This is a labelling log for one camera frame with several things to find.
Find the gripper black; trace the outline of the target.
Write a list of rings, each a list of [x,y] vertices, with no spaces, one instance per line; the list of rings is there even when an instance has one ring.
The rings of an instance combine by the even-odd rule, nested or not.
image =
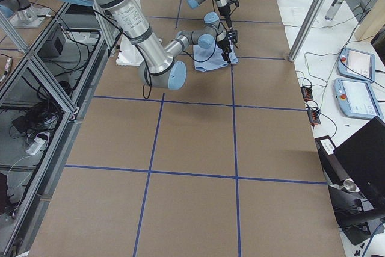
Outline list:
[[[218,7],[218,11],[219,11],[220,15],[224,17],[228,29],[232,30],[233,29],[233,25],[232,25],[232,20],[231,20],[231,15],[230,15],[231,14],[230,6],[229,5],[225,5],[225,6],[222,6],[222,7]]]
[[[223,60],[230,64],[230,53],[232,53],[232,48],[229,39],[222,39],[218,41],[218,47],[222,50],[221,56]]]

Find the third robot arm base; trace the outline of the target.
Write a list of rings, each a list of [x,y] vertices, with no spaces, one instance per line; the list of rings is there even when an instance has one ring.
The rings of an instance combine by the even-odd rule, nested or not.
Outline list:
[[[1,13],[15,28],[37,29],[45,17],[38,12],[29,0],[1,0]]]

